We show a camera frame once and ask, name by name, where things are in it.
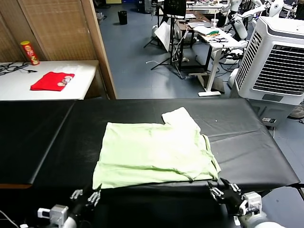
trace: trash can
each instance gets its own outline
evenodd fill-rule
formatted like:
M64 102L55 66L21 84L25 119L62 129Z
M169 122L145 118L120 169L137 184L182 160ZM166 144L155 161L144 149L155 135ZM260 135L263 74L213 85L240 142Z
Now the trash can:
M121 25L128 24L127 11L119 11L118 18Z

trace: black table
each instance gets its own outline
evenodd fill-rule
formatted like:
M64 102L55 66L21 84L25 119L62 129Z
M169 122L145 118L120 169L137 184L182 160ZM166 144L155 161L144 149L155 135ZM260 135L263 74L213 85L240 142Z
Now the black table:
M0 102L0 187L33 183L73 103Z
M244 99L84 100L77 101L45 159L34 188L75 189L92 179L108 122L163 123L161 114L184 106L207 135L222 172L244 191L267 191L298 183L279 147ZM104 190L128 200L132 195L199 195L207 182L145 184Z

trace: wooden wall panel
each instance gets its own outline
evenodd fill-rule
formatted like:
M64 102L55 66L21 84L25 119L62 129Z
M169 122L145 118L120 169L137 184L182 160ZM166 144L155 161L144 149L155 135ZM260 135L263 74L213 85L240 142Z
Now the wooden wall panel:
M47 60L96 59L80 0L18 0Z
M117 97L116 90L115 87L113 86L114 82L112 78L112 73L108 62L108 58L106 56L105 46L103 39L101 37L101 31L97 22L93 2L91 0L81 0L81 2L82 2L82 7L84 9L88 28L90 30L96 56L100 63L101 74L103 76L103 81L107 93L111 99L115 99Z
M0 14L0 62L23 62L25 57Z
M0 12L3 16L7 27L17 42L18 47L22 50L20 42L29 40L40 61L45 61L46 58L26 20L18 0L0 0Z

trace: gray floor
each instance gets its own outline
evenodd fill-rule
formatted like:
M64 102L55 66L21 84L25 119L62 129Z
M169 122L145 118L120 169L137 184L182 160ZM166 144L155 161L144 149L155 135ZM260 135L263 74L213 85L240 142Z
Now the gray floor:
M121 26L118 23L117 12L120 10L128 11L127 25ZM197 93L202 88L197 79L181 80L172 72L172 67L160 66L151 71L150 68L155 63L145 63L151 60L160 62L168 56L164 50L153 45L143 49L150 40L152 26L157 23L156 17L152 19L149 14L138 13L133 4L113 5L99 11L107 16L100 28L119 99L200 99ZM185 50L185 57L193 59L198 55L204 62L207 49L204 44L194 45L193 50ZM225 72L222 68L219 70L218 76ZM226 81L228 74L221 78ZM220 97L226 98L228 95L229 88L225 85L225 94ZM290 119L275 130L275 141L301 182L304 182L303 135L304 125ZM263 207L268 217L282 226L304 226L304 202L295 189L279 188L272 191L263 198Z

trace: t-shirt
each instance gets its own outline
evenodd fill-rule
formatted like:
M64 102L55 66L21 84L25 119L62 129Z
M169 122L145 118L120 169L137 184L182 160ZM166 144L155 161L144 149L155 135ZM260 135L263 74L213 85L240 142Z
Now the t-shirt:
M218 180L208 137L184 107L162 114L165 124L108 123L93 189L169 181Z

